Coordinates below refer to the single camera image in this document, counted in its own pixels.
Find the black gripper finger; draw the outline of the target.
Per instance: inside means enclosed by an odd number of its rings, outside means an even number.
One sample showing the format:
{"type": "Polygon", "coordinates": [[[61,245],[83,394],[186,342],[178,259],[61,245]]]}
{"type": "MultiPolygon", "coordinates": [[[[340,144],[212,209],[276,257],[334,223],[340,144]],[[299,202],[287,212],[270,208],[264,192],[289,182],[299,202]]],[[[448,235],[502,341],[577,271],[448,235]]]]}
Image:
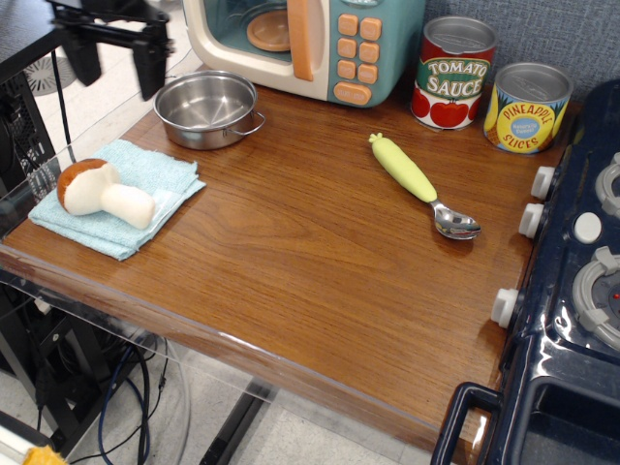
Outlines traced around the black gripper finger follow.
{"type": "Polygon", "coordinates": [[[133,40],[133,58],[142,98],[147,101],[164,86],[170,40],[165,23],[148,24],[133,40]]]}
{"type": "Polygon", "coordinates": [[[70,29],[60,30],[61,46],[76,78],[90,86],[102,74],[97,44],[83,33],[70,29]]]}

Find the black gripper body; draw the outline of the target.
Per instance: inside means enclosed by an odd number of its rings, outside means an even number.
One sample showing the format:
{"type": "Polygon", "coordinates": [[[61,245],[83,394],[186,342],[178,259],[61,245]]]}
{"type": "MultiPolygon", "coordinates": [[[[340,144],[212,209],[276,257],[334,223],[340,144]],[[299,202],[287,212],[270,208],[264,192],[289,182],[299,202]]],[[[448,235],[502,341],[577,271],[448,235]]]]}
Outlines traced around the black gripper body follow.
{"type": "Polygon", "coordinates": [[[168,14],[147,1],[49,1],[67,53],[103,43],[171,52],[168,14]]]}

